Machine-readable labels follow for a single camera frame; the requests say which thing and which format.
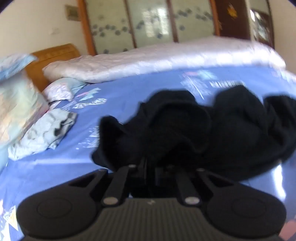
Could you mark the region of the light blue crumpled garment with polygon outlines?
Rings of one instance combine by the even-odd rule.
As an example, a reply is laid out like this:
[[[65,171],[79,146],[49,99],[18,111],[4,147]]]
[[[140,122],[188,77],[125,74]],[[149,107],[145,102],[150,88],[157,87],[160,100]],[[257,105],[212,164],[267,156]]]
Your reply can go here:
[[[76,118],[76,113],[60,108],[48,111],[28,129],[20,141],[8,148],[9,159],[17,161],[46,149],[56,149]]]

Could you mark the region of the large floral pillow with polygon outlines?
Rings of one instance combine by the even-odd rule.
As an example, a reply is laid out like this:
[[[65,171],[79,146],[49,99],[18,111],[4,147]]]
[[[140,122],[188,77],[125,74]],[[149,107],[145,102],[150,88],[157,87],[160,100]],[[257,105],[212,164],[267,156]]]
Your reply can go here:
[[[24,70],[1,81],[1,147],[20,140],[48,109],[48,102]]]

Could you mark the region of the blue patterned bed sheet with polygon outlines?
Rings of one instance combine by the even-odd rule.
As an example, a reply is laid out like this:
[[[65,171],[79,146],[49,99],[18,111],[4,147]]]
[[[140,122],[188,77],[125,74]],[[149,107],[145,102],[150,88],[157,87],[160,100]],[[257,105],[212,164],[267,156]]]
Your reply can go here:
[[[121,78],[83,87],[72,101],[60,101],[57,108],[77,113],[77,119],[55,149],[17,161],[9,161],[1,173],[1,240],[20,240],[16,208],[26,197],[97,168],[91,153],[98,146],[101,117],[112,115],[124,122],[141,102],[163,89],[189,90],[196,101],[210,105],[215,95],[244,85],[263,99],[269,95],[295,97],[295,75],[286,70],[262,66],[224,66]]]

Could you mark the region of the white quilted comforter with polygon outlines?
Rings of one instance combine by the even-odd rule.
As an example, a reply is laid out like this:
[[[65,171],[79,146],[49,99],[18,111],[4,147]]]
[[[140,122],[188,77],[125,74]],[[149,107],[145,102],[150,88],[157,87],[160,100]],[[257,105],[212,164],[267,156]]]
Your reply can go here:
[[[75,78],[100,83],[175,69],[243,65],[286,68],[283,58],[265,44],[213,36],[184,43],[151,45],[116,54],[84,55],[55,61],[44,67],[43,73],[51,82],[60,78]]]

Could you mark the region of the wall switch plate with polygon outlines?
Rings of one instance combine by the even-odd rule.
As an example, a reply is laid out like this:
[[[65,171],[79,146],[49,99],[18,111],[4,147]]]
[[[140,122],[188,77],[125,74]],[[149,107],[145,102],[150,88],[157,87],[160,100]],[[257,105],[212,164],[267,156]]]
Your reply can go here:
[[[69,21],[80,21],[77,6],[65,5],[65,14]]]

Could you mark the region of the blue floral pillow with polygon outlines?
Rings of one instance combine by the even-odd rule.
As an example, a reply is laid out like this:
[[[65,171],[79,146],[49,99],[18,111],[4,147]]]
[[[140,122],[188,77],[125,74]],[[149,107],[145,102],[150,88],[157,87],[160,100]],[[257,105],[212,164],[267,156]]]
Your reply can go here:
[[[0,80],[3,81],[11,78],[36,60],[37,57],[31,54],[12,54],[1,58]]]

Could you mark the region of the dark brown wooden door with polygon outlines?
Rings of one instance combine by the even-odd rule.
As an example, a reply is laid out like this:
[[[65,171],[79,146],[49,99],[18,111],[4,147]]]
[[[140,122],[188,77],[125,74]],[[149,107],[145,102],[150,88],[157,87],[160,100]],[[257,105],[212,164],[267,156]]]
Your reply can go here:
[[[220,36],[250,40],[250,25],[245,0],[216,0]]]

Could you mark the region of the wooden headboard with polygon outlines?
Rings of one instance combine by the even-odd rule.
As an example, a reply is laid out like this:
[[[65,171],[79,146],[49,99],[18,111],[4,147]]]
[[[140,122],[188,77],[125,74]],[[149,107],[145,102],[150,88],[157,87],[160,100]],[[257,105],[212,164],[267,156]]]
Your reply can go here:
[[[25,71],[36,88],[42,92],[50,81],[44,76],[43,68],[52,62],[66,61],[80,57],[80,52],[73,44],[60,45],[32,53],[37,60],[30,63]]]

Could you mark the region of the small white patterned pillow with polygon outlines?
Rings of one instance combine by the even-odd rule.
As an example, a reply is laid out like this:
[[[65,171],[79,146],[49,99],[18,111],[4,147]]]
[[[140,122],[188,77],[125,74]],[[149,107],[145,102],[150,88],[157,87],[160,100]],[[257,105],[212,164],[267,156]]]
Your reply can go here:
[[[74,78],[60,78],[48,85],[42,94],[51,103],[59,100],[71,101],[87,83]]]

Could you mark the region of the black pants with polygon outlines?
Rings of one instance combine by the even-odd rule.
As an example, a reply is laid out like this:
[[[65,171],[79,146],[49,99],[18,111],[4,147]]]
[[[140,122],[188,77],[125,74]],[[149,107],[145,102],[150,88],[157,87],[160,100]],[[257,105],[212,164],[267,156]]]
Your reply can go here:
[[[273,168],[295,151],[295,100],[259,100],[242,85],[219,92],[211,106],[187,90],[163,90],[125,123],[99,122],[95,164],[118,171],[139,166],[134,197],[171,197],[175,174],[202,168],[241,181]]]

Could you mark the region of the wardrobe with frosted glass doors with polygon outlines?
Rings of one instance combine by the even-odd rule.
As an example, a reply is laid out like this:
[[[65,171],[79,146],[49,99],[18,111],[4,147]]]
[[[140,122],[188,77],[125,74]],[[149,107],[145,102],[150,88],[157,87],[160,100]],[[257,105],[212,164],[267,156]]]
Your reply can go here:
[[[213,1],[78,1],[91,55],[216,34]]]

